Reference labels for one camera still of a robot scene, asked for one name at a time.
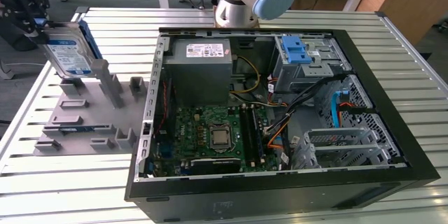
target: orange wire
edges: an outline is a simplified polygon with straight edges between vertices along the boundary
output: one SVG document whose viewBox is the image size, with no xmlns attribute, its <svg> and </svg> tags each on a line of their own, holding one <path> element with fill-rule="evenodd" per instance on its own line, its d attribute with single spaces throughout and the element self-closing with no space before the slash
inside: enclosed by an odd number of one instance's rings
<svg viewBox="0 0 448 224">
<path fill-rule="evenodd" d="M 280 132 L 282 131 L 282 129 L 285 128 L 285 126 L 286 126 L 288 123 L 289 123 L 289 120 L 288 120 L 288 122 L 281 126 L 281 128 L 278 129 L 278 131 L 274 133 L 273 137 L 270 138 L 270 140 L 269 140 L 269 142 L 268 142 L 268 148 L 281 148 L 281 149 L 282 149 L 282 147 L 280 147 L 278 145 L 270 145 L 270 144 L 272 144 L 274 138 L 278 136 L 278 134 L 280 134 Z"/>
<path fill-rule="evenodd" d="M 342 126 L 342 112 L 338 112 L 338 126 Z"/>
<path fill-rule="evenodd" d="M 268 94 L 268 104 L 269 104 L 269 105 L 278 105 L 278 103 L 273 103 L 273 102 L 270 101 L 270 96 L 272 96 L 272 93 Z M 281 106 L 288 107 L 288 103 L 282 102 L 282 103 L 281 103 Z"/>
<path fill-rule="evenodd" d="M 354 106 L 354 104 L 352 104 L 352 103 L 349 103 L 349 102 L 342 102 L 341 104 L 338 104 L 338 106 L 342 106 L 342 105 L 348 105 L 348 106 L 350 106 L 350 107 Z"/>
</svg>

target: aluminum table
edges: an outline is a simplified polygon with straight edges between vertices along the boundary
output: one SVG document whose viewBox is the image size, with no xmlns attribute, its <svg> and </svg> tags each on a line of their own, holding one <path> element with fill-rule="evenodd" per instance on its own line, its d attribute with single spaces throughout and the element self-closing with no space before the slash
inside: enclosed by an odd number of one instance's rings
<svg viewBox="0 0 448 224">
<path fill-rule="evenodd" d="M 158 27 L 212 27 L 210 10 L 90 8 L 84 18 L 109 71 L 149 78 Z M 364 209 L 237 218 L 205 223 L 448 223 L 448 88 L 385 17 L 292 11 L 262 28 L 345 29 L 441 179 Z M 130 154 L 34 157 L 33 145 L 61 90 L 46 63 L 0 141 L 2 223 L 150 223 L 125 202 Z"/>
</svg>

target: blue cable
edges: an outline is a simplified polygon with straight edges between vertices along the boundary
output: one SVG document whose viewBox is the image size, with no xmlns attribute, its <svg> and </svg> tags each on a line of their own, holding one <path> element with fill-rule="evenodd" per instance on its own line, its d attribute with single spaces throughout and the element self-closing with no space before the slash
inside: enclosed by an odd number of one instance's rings
<svg viewBox="0 0 448 224">
<path fill-rule="evenodd" d="M 336 91 L 330 97 L 330 117 L 333 119 L 334 128 L 338 128 L 338 119 L 337 119 L 337 98 L 341 94 L 348 94 L 348 91 Z"/>
</svg>

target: motherboard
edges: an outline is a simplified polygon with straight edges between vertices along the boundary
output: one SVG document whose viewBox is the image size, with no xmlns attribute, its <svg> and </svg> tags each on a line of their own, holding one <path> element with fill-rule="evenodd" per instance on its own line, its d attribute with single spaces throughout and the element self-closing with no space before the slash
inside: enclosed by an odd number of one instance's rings
<svg viewBox="0 0 448 224">
<path fill-rule="evenodd" d="M 276 170 L 274 153 L 261 139 L 266 125 L 261 106 L 177 108 L 174 141 L 160 146 L 172 160 L 162 164 L 162 176 Z"/>
</svg>

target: green motherboard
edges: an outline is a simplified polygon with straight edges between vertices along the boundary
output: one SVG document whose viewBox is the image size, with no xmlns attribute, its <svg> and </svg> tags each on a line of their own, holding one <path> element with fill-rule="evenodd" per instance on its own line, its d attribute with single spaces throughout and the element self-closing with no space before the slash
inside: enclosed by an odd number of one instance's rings
<svg viewBox="0 0 448 224">
<path fill-rule="evenodd" d="M 268 125 L 264 107 L 253 108 L 257 126 Z M 201 158 L 238 158 L 240 172 L 272 171 L 277 168 L 273 152 L 262 155 L 262 163 L 256 166 L 245 162 L 244 143 L 240 122 L 240 107 L 201 106 L 177 108 L 174 142 L 170 148 L 172 160 L 165 162 L 165 176 L 182 174 L 178 161 Z"/>
</svg>

